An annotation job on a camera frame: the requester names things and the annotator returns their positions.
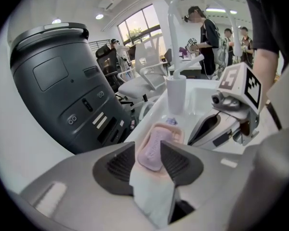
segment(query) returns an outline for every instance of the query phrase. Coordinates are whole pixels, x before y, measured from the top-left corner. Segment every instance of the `air conditioner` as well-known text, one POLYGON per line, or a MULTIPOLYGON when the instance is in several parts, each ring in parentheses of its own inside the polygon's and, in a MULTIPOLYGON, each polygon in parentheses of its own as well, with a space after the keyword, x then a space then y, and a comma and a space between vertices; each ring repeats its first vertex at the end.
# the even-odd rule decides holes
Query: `air conditioner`
POLYGON ((100 4, 98 5, 99 8, 107 10, 112 10, 114 7, 116 7, 122 0, 102 0, 100 4))

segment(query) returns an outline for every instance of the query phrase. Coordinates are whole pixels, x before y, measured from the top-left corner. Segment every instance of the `man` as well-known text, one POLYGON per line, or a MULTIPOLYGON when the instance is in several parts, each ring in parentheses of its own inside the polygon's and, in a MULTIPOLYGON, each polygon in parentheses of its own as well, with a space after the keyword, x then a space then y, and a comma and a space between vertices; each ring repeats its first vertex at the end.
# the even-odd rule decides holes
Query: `man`
POLYGON ((279 51, 284 57, 282 71, 289 63, 289 9, 282 9, 279 0, 246 1, 252 19, 253 49, 257 50, 253 73, 263 85, 263 107, 276 76, 279 51))
POLYGON ((219 46, 219 34, 213 21, 207 19, 205 14, 198 6, 193 6, 188 9, 188 18, 192 23, 202 24, 200 43, 192 45, 191 49, 196 51, 199 49, 203 54, 204 60, 200 62, 202 69, 202 78, 210 78, 215 71, 214 53, 212 48, 219 46))
POLYGON ((252 46, 252 40, 248 36, 248 33, 249 31, 245 26, 241 27, 241 35, 243 36, 242 43, 241 43, 241 47, 243 51, 242 56, 241 56, 241 62, 246 63, 249 67, 252 68, 254 50, 252 46))
POLYGON ((233 62, 233 46, 234 46, 234 43, 231 42, 230 38, 231 38, 231 35, 232 35, 232 30, 230 28, 226 28, 225 31, 224 31, 224 34, 225 34, 225 38, 228 40, 229 42, 229 50, 228 50, 228 64, 227 66, 231 66, 232 65, 232 62, 233 62))

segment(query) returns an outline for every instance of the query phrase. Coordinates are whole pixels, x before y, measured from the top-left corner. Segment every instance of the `office chair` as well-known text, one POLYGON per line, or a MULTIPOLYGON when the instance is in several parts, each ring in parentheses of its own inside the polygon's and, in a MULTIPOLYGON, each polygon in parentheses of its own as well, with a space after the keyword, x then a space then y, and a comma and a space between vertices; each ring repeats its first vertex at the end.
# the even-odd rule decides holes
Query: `office chair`
POLYGON ((133 99, 143 98, 143 102, 132 106, 132 108, 136 108, 142 105, 139 114, 140 121, 144 117, 146 108, 153 105, 159 98, 159 96, 154 96, 148 99, 147 94, 165 85, 164 76, 167 76, 167 72, 163 64, 167 62, 161 62, 159 59, 159 38, 161 36, 162 34, 157 34, 136 44, 135 68, 118 74, 118 79, 124 82, 118 89, 119 93, 133 99), (131 71, 136 71, 140 76, 127 82, 124 81, 121 76, 131 71))
MULTIPOLYGON (((116 49, 109 49, 109 47, 105 44, 103 47, 99 48, 95 56, 97 58, 97 62, 105 75, 109 85, 111 86, 112 90, 116 94, 120 87, 120 82, 117 79, 117 51, 116 49)), ((121 97, 116 94, 118 100, 121 104, 130 104, 134 105, 133 102, 127 102, 126 97, 121 97)))

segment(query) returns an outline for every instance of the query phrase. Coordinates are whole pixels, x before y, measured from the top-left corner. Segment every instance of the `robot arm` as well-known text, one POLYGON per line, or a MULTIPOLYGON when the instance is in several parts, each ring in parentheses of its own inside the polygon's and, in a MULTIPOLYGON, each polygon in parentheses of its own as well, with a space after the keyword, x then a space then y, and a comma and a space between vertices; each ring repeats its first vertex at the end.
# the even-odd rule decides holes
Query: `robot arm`
POLYGON ((225 69, 212 109, 196 124, 189 145, 214 150, 231 137, 246 145, 258 132, 262 85, 245 63, 225 69))

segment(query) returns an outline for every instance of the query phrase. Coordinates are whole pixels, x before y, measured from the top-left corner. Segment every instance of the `woman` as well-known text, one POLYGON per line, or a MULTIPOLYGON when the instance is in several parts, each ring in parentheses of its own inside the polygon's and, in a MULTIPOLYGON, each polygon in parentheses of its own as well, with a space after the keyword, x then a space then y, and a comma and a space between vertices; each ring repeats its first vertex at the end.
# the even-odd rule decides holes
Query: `woman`
POLYGON ((200 62, 202 69, 201 78, 211 79, 215 71, 214 53, 212 49, 219 47, 219 33, 213 21, 207 19, 205 14, 198 6, 193 6, 188 10, 188 20, 192 23, 201 23, 201 36, 200 43, 192 45, 191 49, 196 51, 199 49, 200 53, 203 54, 204 60, 200 62))

